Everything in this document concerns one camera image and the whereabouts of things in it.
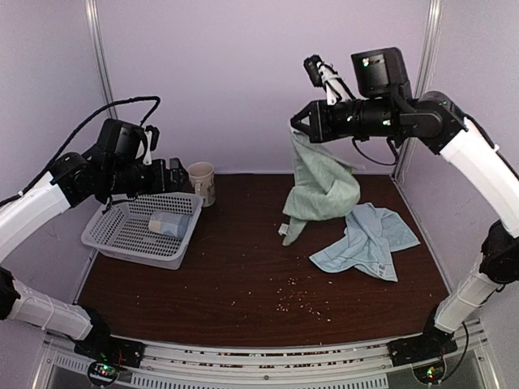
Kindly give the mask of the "green panda towel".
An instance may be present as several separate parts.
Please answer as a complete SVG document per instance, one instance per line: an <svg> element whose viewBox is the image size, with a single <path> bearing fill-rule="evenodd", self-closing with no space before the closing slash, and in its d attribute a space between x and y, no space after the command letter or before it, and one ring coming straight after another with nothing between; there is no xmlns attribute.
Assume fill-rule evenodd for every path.
<svg viewBox="0 0 519 389"><path fill-rule="evenodd" d="M360 200L360 185L348 163L326 147L311 143L300 130L290 130L294 186L283 214L290 218L282 245L293 244L307 223L345 217Z"/></svg>

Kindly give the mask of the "white plastic basket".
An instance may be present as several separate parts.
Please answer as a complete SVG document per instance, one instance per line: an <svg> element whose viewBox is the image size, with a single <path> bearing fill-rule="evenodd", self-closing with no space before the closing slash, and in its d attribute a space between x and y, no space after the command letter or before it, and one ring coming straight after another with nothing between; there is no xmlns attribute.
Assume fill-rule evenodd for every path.
<svg viewBox="0 0 519 389"><path fill-rule="evenodd" d="M203 198L182 192L149 194L128 200L116 195L109 210L102 205L88 222L81 241L99 253L114 259L178 270L186 255ZM188 216L183 237L154 233L148 227L154 212Z"/></svg>

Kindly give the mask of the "light blue towel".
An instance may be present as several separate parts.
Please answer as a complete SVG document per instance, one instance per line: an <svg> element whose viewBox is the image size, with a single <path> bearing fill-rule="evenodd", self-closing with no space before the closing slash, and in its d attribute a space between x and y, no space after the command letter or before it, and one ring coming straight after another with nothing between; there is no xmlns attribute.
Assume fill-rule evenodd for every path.
<svg viewBox="0 0 519 389"><path fill-rule="evenodd" d="M327 273L354 268L381 280L397 282L392 253L419 244L397 212L363 203L345 218L344 237L312 254L310 260Z"/></svg>

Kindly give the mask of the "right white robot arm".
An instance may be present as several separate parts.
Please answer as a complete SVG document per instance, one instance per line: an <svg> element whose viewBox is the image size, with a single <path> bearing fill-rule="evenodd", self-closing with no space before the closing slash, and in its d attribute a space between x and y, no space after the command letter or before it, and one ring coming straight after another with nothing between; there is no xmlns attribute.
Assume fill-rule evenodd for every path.
<svg viewBox="0 0 519 389"><path fill-rule="evenodd" d="M357 93L320 56L304 60L310 81L326 97L310 102L291 124L312 143L382 137L396 150L418 139L457 168L499 217L482 244L481 263L430 313L422 333L389 344L396 355L410 349L430 358L452 348L465 319L518 279L518 176L485 130L449 97L434 91L414 97L398 48L355 53L351 60Z"/></svg>

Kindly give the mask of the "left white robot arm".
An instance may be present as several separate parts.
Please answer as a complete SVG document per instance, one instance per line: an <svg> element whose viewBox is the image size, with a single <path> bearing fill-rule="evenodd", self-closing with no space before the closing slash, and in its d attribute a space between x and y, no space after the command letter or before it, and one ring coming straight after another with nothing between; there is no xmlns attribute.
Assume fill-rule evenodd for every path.
<svg viewBox="0 0 519 389"><path fill-rule="evenodd" d="M1 206L1 258L56 216L94 197L107 206L113 195L134 199L184 188L188 172L178 158L153 159L160 131L117 119L104 121L86 152L59 152L17 199ZM40 293L1 270L1 318L19 320L75 341L100 360L117 351L105 321L93 310Z"/></svg>

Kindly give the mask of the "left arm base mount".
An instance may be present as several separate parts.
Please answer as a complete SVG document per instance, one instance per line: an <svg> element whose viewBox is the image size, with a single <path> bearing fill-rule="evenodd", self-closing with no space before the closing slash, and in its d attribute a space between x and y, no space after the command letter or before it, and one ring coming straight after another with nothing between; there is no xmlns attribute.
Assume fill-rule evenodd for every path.
<svg viewBox="0 0 519 389"><path fill-rule="evenodd" d="M111 335L108 327L96 325L84 340L72 339L75 353L92 359L87 367L89 382L98 388L114 384L128 368L139 368L145 345Z"/></svg>

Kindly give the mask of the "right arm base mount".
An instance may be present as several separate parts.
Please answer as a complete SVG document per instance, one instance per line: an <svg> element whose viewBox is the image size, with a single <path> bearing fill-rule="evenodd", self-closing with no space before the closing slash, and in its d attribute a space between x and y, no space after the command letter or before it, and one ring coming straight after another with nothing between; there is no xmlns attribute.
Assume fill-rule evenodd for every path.
<svg viewBox="0 0 519 389"><path fill-rule="evenodd" d="M392 340L387 347L393 367L411 365L418 382L429 387L440 385L450 377L452 372L448 372L445 357L458 350L454 333L435 327L416 336Z"/></svg>

